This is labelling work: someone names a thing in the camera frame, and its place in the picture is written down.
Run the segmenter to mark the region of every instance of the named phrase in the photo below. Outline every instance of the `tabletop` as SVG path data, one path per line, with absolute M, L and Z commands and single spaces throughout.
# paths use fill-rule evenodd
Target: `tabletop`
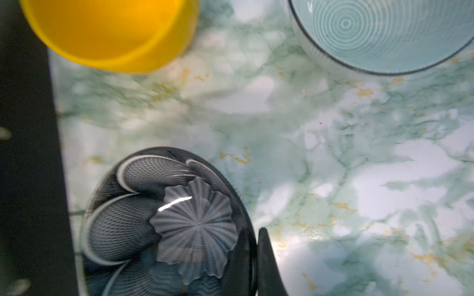
M 303 52 L 285 1 L 202 0 L 192 45 L 155 72 L 50 60 L 80 283 L 94 188 L 127 155 L 173 146 L 268 229 L 289 295 L 474 293 L 474 46 L 345 79 Z

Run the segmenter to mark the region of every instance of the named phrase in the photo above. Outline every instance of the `marble countertop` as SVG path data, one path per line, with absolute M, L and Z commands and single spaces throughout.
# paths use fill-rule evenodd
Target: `marble countertop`
M 303 52 L 284 1 L 201 6 L 190 49 L 147 75 L 51 53 L 79 270 L 102 176 L 175 146 L 268 228 L 289 295 L 473 295 L 474 46 L 422 73 L 348 80 Z

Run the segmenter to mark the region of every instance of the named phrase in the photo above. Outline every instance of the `yellow bowl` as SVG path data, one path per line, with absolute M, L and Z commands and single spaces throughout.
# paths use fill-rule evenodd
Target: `yellow bowl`
M 148 72 L 191 42 L 199 0 L 20 0 L 39 38 L 73 62 Z

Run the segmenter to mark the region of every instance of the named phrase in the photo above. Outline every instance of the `concentric circle pattern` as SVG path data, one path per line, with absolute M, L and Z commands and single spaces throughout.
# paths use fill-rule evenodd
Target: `concentric circle pattern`
M 290 0 L 290 5 L 299 29 L 320 51 L 363 72 L 424 69 L 474 36 L 473 0 Z

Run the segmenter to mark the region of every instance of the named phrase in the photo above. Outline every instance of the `black object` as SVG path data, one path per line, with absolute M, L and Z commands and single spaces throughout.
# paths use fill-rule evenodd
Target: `black object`
M 258 232 L 258 295 L 287 296 L 266 228 Z
M 0 295 L 77 295 L 47 50 L 17 0 L 0 1 L 0 127 Z

